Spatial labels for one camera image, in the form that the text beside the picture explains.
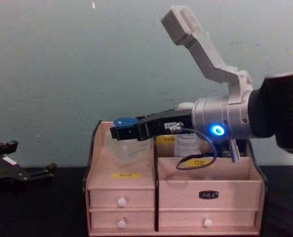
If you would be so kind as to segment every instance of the plastic bottle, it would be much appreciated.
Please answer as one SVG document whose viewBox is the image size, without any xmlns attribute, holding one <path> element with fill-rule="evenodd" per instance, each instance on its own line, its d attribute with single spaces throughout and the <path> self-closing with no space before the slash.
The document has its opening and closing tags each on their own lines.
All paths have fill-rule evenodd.
<svg viewBox="0 0 293 237">
<path fill-rule="evenodd" d="M 181 103 L 177 110 L 192 109 L 194 103 Z M 177 134 L 175 136 L 174 156 L 186 157 L 189 155 L 201 154 L 199 150 L 201 139 L 195 133 Z"/>
</svg>

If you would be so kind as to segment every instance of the blue ring light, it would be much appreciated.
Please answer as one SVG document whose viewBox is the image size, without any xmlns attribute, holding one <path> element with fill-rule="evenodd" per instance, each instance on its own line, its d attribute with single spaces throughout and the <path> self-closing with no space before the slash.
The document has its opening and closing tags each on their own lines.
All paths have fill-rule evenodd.
<svg viewBox="0 0 293 237">
<path fill-rule="evenodd" d="M 222 136 L 224 135 L 224 128 L 219 125 L 214 125 L 211 128 L 211 131 L 216 136 Z"/>
</svg>

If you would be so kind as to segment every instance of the white knob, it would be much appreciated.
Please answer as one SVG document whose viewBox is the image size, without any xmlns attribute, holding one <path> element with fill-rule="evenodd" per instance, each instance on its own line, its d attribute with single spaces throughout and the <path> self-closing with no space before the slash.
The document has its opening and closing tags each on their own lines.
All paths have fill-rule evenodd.
<svg viewBox="0 0 293 237">
<path fill-rule="evenodd" d="M 204 222 L 204 226 L 205 226 L 205 227 L 211 227 L 212 224 L 213 224 L 213 223 L 212 223 L 212 220 L 210 220 L 210 219 L 206 219 L 205 222 Z"/>
<path fill-rule="evenodd" d="M 119 198 L 117 200 L 117 204 L 118 204 L 118 206 L 124 207 L 125 205 L 127 205 L 127 201 L 124 198 Z"/>
<path fill-rule="evenodd" d="M 124 228 L 126 228 L 127 224 L 126 224 L 125 220 L 122 219 L 122 220 L 118 221 L 117 226 L 119 229 L 124 229 Z"/>
</svg>

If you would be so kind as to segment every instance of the black cable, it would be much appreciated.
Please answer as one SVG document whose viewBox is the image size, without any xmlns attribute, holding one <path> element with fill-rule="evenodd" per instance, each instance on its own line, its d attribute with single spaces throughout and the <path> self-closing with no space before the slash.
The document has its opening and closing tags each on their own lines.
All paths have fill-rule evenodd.
<svg viewBox="0 0 293 237">
<path fill-rule="evenodd" d="M 213 150 L 213 159 L 211 162 L 209 162 L 208 164 L 204 164 L 202 166 L 196 166 L 196 167 L 181 167 L 180 165 L 190 159 L 193 159 L 193 158 L 203 158 L 203 157 L 207 157 L 206 155 L 207 154 L 200 154 L 200 155 L 190 155 L 190 156 L 187 156 L 183 159 L 180 160 L 180 162 L 178 162 L 178 164 L 176 165 L 176 169 L 178 170 L 192 170 L 192 169 L 202 169 L 202 168 L 205 168 L 205 167 L 208 167 L 210 165 L 212 165 L 216 159 L 217 159 L 217 149 L 216 147 L 214 146 L 214 144 L 212 143 L 212 141 L 210 140 L 210 138 L 206 135 L 204 135 L 203 133 L 199 132 L 199 131 L 196 131 L 194 129 L 190 129 L 190 128 L 181 128 L 181 131 L 182 132 L 192 132 L 192 133 L 196 133 L 197 136 L 199 138 L 202 138 L 204 140 L 206 140 L 207 142 L 209 142 L 212 150 Z"/>
</svg>

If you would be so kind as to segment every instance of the black robot arm segment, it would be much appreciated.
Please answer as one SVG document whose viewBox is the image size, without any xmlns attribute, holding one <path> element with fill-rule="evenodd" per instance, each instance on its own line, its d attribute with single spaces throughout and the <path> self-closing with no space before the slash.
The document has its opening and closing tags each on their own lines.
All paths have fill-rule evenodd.
<svg viewBox="0 0 293 237">
<path fill-rule="evenodd" d="M 181 122 L 184 128 L 193 128 L 191 123 L 191 110 L 168 110 L 146 117 L 132 126 L 111 127 L 111 136 L 117 140 L 137 139 L 143 141 L 153 136 L 170 134 L 169 128 Z"/>
<path fill-rule="evenodd" d="M 255 137 L 275 135 L 277 145 L 293 154 L 293 72 L 265 78 L 251 93 L 248 111 Z"/>
</svg>

